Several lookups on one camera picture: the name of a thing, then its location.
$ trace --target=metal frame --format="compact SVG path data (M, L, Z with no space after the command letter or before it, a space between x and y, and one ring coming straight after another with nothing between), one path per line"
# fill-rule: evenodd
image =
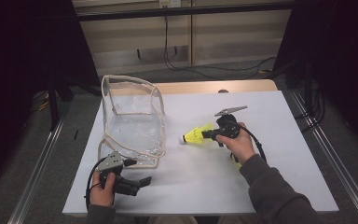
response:
M147 17L165 17L165 16L184 16L184 15L201 15L216 14L230 12L251 12L251 11L271 11L271 10L287 10L296 7L306 7L319 3L313 2L280 2L280 3L262 3L234 6L217 6L217 7L171 7L144 9L133 11L119 12L98 12L98 13L78 13L76 19L78 21L103 21L103 20L119 20Z
M14 208L10 219L7 224L21 224L25 220L25 217L28 213L31 202L36 195L37 187L39 186L39 182L42 179L43 173L48 166L48 159L52 151L54 150L55 143L57 142L58 137L60 136L60 132L62 129L63 121L68 115L69 107L71 103L66 103L62 109L62 117L58 121L57 126L53 131L50 132L48 136L48 140L43 147L42 153L39 157L39 160L34 167L34 170L31 174L31 177L28 180L27 185L25 186L22 195L20 196L16 207Z
M307 108L304 106L305 101L302 98L299 92L292 92L293 99L295 100L298 108L302 113L306 113ZM314 117L305 117L306 122L311 125L315 123ZM336 150L331 145L330 141L327 139L324 131L319 126L319 124L315 125L312 129L312 133L324 151L325 156L329 160L330 164L333 166L333 169L336 171L338 178L341 180L342 185L345 190L351 197L354 205L358 210L358 185L356 181L353 179L351 174L348 172L348 169L345 167L341 158L336 153Z

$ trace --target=sleeve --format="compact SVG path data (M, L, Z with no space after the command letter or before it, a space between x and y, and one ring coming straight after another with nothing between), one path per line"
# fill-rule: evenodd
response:
M259 218L266 223L324 223L310 201L297 193L276 168L258 155L251 157L240 172L249 184L249 196Z
M116 210L112 207L90 204L86 224L113 224L115 214Z

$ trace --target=white table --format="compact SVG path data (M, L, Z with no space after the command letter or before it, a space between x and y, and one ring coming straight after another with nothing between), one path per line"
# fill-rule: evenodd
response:
M131 216L205 216L254 213L248 185L229 158L229 151L216 142L200 146L181 145L179 137L195 126L214 123L215 112L247 105L233 115L246 123L263 144L268 164L305 194L318 212L337 211L337 205L298 129L280 91L164 94L167 153L156 169L126 169L128 179L153 176L150 186L136 197L116 194L118 214ZM98 111L88 144L79 165L63 213L76 217L87 214L85 189L97 148L103 136L103 111Z

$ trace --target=wire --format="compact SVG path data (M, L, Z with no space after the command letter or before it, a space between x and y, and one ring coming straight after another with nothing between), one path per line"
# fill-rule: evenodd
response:
M295 116L295 119L303 119L306 117L312 117L317 113L320 113L320 103L319 103L319 96L320 96L320 88L318 87L317 89L313 89L313 91L316 91L315 97L314 97L314 102L312 103L312 111L305 111L304 113Z
M270 73L266 79L274 79L276 77L278 77L280 74L282 74L286 69L292 67L293 65L297 64L299 62L299 60L294 59L291 62L284 64L283 66L281 66L280 68L276 69L275 71L273 71L272 73Z
M257 149L258 149L258 152L260 153L260 157L261 157L265 162L267 162L266 154L264 154L264 150L263 150L263 148L262 148L262 145L261 145L261 143L257 140L257 138L255 137L255 135L252 134L247 128L241 126L240 124L238 124L238 123L236 123L236 122L229 121L229 120L228 120L227 122L233 124L234 126L240 128L240 129L242 129L242 130L244 130L244 131L246 131L246 132L253 138L253 140L255 141L255 145L256 145L256 147L257 147Z
M193 72L193 73L197 73L203 77L207 77L207 78L210 78L210 79L214 79L214 80L225 80L223 78L218 78L218 77L211 77L211 76L208 76L208 75L205 75L199 71L195 71L193 70L193 68L211 68L211 69L219 69L219 70L225 70L225 71L233 71L233 72L240 72L240 71L247 71L247 70L251 70L251 69L254 69L254 68L257 68L255 70L255 72L248 76L248 77L245 77L244 79L249 79L251 77L254 77L258 74L259 70L260 70L260 66L267 62L267 61L270 61L270 60L273 60L273 59L276 59L276 57L269 57L263 61L261 61L260 63L258 63L257 65L254 65L254 66L251 66L251 67L247 67L247 68L240 68L240 69L232 69L232 68L223 68L223 67L215 67L215 66L206 66L206 65L199 65L199 66L195 66L195 67L184 67L184 68L179 68L179 67L176 67L174 66L171 62L170 62L170 59L168 57L168 17L164 17L165 19L165 44L164 44L164 62L165 62L165 65L168 69L170 69L171 71L189 71L189 72Z
M318 88L316 100L317 100L317 108L318 108L318 110L312 115L308 114L307 116L304 116L304 118L305 117L311 117L311 116L314 116L314 118L310 119L310 125L309 126L307 126L305 129L301 130L302 133L304 133L304 132L306 132L306 131L308 131L308 130L316 127L316 126L319 126L322 123L323 119L324 119L325 100L324 100L324 92L321 90L321 88Z
M35 101L37 98L39 98L39 97L42 96L42 95L43 95L43 94L38 95L36 98L33 99L33 101ZM48 103L49 103L49 98L48 98L48 94L47 94L46 97L45 97L45 99L44 99L43 102L41 103L41 105L40 105L37 109L31 110L31 113L44 110L44 109L48 106Z
M95 169L97 169L97 166L98 166L99 164L101 164L101 162L103 162L104 159L106 159L106 157L104 157L104 158L100 159L99 161L97 161L97 163L94 165L94 167L92 167L91 173L89 173L89 180L87 181L87 186L86 186L86 195L84 196L84 198L86 199L86 208L87 208L87 211L89 211L89 206L90 206L90 194L91 194L91 189L94 188L95 186L101 184L101 183L98 183L98 184L96 184L96 185L93 185L93 186L90 188L91 179L92 179L92 176L94 175Z
M39 94L37 95L37 93L34 94L33 96L33 101L37 100L39 97L41 97L42 95L44 95L47 91L41 91L39 92Z

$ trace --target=black cable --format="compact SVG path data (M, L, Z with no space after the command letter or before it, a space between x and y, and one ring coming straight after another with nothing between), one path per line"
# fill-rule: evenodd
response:
M313 102L313 106L312 106L312 111L305 111L302 114L299 114L297 116L295 116L295 119L303 119L306 117L312 117L314 116L316 113L320 113L320 103L319 103L319 94L320 94L320 87L317 88L316 90L316 94L314 97L314 102Z
M318 88L318 90L316 91L315 99L314 99L313 106L312 106L312 110L313 110L312 116L317 119L319 118L319 116L322 113L321 102L320 102L320 93L321 93L321 90L320 90L320 88Z
M208 75L205 75L201 72L195 71L193 70L193 68L212 68L212 69L220 69L220 70L225 70L225 71L233 71L233 72L240 72L240 71L246 71L246 70L251 70L254 68L257 68L256 71L249 77L246 77L244 79L248 79L251 77L254 77L258 74L258 71L260 70L260 66L269 61L269 60L273 60L276 59L276 57L269 57L263 61L261 61L260 63L258 63L257 65L251 66L251 67L247 67L247 68L240 68L240 69L231 69L231 68L223 68L223 67L214 67L214 66L205 66L205 65L199 65L199 66L195 66L195 67L184 67L184 68L179 68L174 66L171 62L170 59L168 57L168 18L164 17L165 19L165 44L164 44L164 62L165 65L168 69L170 69L171 71L189 71L189 72L193 72L193 73L197 73L203 77L207 77L210 79L214 79L214 80L224 80L222 78L218 78L218 77L211 77Z
M99 164L101 164L101 162L103 162L104 159L106 159L106 157L100 159L99 161L97 161L97 163L94 165L94 167L92 167L91 173L89 173L89 180L87 181L87 186L86 186L86 195L84 196L84 198L86 199L86 208L87 208L87 211L89 211L89 206L90 206L90 194L91 194L91 189L94 188L95 186L101 184L101 183L95 184L95 185L93 185L93 186L90 188L91 179L92 179L92 176L94 175L95 169L97 169L97 166L98 166Z
M257 138L255 137L254 134L252 134L247 128L241 126L240 124L236 123L236 122L233 122L233 121L227 121L228 123L231 123L233 124L234 126L238 127L238 128L241 128L242 130L246 131L252 138L253 140L255 141L255 145L258 149L258 152L260 153L260 157L265 161L267 162L267 158L266 158L266 154L264 154L264 150L262 148L262 145L261 143L257 140Z
M42 95L44 95L46 92L47 92L47 91L42 91L42 92L40 92L38 95L37 95L37 93L34 94L32 100L33 100L33 101L37 100L39 97L41 97Z
M306 127L305 129L301 130L302 133L314 128L315 126L320 125L322 123L323 119L324 119L324 114L325 114L324 93L320 88L318 90L318 94L319 93L322 95L322 97L318 96L318 104L321 101L320 98L322 98L322 106L320 106L320 110L318 111L318 115L314 116L313 119L310 119L310 125L308 127Z
M282 74L286 69L292 67L293 65L297 64L299 62L299 60L295 59L292 60L291 62L281 66L280 68L276 69L275 71L273 71L271 74L269 74L266 79L274 79L276 77L278 77L280 74Z
M328 34L329 30L330 30L330 26L331 26L331 23L332 23L332 20L333 20L333 18L334 18L334 15L335 15L336 11L337 11L337 0L335 0L335 2L334 2L333 9L332 9L332 12L330 13L330 18L328 19L327 27L326 27L326 29L324 30L324 34L323 34L322 40L325 40L325 38L326 38L326 36L327 36L327 34ZM318 47L315 48L315 50L313 51L313 53L310 54L310 57L311 57L312 59L317 56L318 51L319 51L319 49L320 49L321 46L322 46L322 43L323 43L323 41L321 41L320 44L318 45ZM322 122L322 120L324 119L325 108L324 108L324 94L323 94L323 93L322 93L322 101L323 101L323 108L322 108L322 110L318 111L319 113L318 113L318 116L317 116L317 118L315 119L315 121L312 121L312 119L310 120L310 121L311 121L311 124L310 124L307 128L305 128L304 130L302 130L302 131L301 131L302 133L305 132L305 131L307 131L307 130L309 130L309 129L311 129L311 128L313 128L313 127L316 126L316 125L319 125L319 124ZM298 116L298 117L299 117L299 118L301 118L301 117L302 117L302 118L305 118L305 117L308 117L308 116L309 116L309 112L306 111L306 112L303 114L303 116L300 115L300 116Z

